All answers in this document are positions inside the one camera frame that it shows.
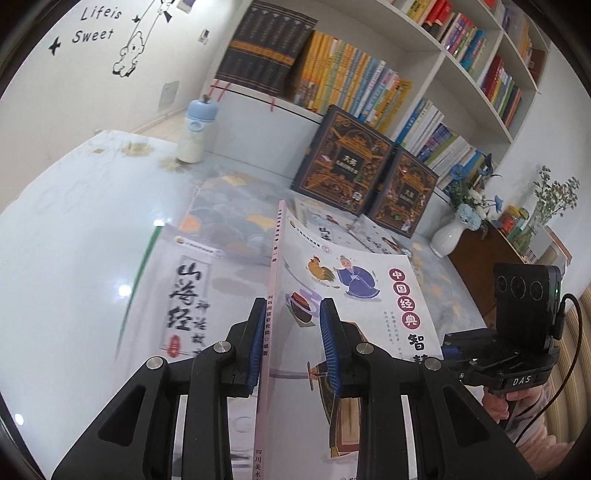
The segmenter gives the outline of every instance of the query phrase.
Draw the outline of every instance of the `pink book spine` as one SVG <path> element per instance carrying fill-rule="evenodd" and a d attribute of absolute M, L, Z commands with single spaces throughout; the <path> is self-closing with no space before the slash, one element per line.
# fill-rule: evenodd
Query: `pink book spine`
<path fill-rule="evenodd" d="M 283 233 L 283 221 L 287 214 L 285 201 L 279 202 L 279 211 L 277 212 L 277 224 L 275 226 L 275 238 L 273 240 L 273 252 L 271 257 L 271 275 L 269 276 L 269 288 L 267 291 L 267 312 L 265 314 L 265 331 L 263 337 L 263 350 L 261 361 L 261 373 L 259 376 L 258 398 L 256 401 L 256 420 L 255 420 L 255 447 L 252 463 L 252 478 L 255 480 L 264 480 L 265 478 L 265 432 L 267 429 L 267 401 L 269 393 L 269 369 L 271 367 L 271 346 L 273 336 L 273 314 L 278 299 L 275 298 L 275 287 L 277 286 L 279 247 Z"/>

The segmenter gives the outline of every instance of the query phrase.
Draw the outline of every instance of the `red circle with chinese character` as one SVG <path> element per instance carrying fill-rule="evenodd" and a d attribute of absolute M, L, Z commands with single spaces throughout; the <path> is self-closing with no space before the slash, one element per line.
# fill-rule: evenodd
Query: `red circle with chinese character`
<path fill-rule="evenodd" d="M 402 281 L 397 281 L 394 285 L 392 285 L 392 288 L 398 295 L 410 294 L 410 287 Z"/>
<path fill-rule="evenodd" d="M 402 316 L 402 323 L 404 324 L 404 326 L 406 328 L 410 328 L 411 330 L 414 330 L 414 329 L 418 328 L 419 325 L 421 325 L 421 319 L 414 312 L 406 312 Z"/>
<path fill-rule="evenodd" d="M 170 338 L 170 342 L 168 343 L 168 348 L 166 349 L 168 356 L 171 356 L 172 358 L 178 357 L 178 353 L 180 352 L 180 349 L 181 349 L 181 337 L 179 337 L 178 335 L 173 335 Z"/>
<path fill-rule="evenodd" d="M 394 281 L 404 281 L 404 279 L 406 278 L 404 272 L 399 268 L 392 268 L 388 272 L 388 275 L 390 275 L 390 278 Z"/>
<path fill-rule="evenodd" d="M 403 312 L 411 312 L 415 308 L 414 300 L 411 297 L 399 297 L 398 307 Z"/>

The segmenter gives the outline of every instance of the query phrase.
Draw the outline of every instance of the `white flower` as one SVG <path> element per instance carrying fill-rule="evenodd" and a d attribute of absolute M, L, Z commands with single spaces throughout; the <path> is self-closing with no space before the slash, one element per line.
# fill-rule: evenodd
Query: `white flower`
<path fill-rule="evenodd" d="M 484 208 L 482 208 L 481 206 L 478 205 L 478 206 L 476 206 L 475 210 L 480 218 L 482 218 L 483 220 L 486 220 L 486 212 L 484 211 Z"/>
<path fill-rule="evenodd" d="M 480 193 L 478 193 L 476 190 L 468 190 L 468 195 L 470 195 L 470 197 L 475 199 L 477 202 L 480 202 L 482 200 L 482 195 L 480 195 Z"/>

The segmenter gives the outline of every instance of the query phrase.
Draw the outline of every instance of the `hand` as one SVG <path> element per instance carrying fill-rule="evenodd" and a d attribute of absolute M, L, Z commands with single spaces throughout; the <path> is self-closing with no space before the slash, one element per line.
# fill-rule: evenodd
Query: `hand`
<path fill-rule="evenodd" d="M 504 398 L 497 397 L 488 392 L 488 388 L 484 388 L 484 396 L 482 397 L 482 406 L 492 417 L 492 419 L 499 423 L 501 420 L 509 418 L 509 404 L 507 401 L 519 401 L 515 408 L 515 413 L 519 414 L 526 408 L 531 407 L 536 403 L 542 393 L 542 385 L 534 388 L 527 388 L 526 390 L 519 390 L 517 392 L 509 392 L 505 394 Z"/>

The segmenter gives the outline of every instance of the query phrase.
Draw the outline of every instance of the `floor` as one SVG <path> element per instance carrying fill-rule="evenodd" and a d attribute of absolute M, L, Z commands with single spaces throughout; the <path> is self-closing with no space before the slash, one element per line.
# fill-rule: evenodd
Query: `floor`
<path fill-rule="evenodd" d="M 141 134 L 146 135 L 147 137 L 167 140 L 169 142 L 178 142 L 181 131 L 185 128 L 185 117 L 186 113 L 184 111 L 177 113 L 176 115 L 167 118 L 162 123 L 154 125 L 153 127 L 141 132 Z"/>

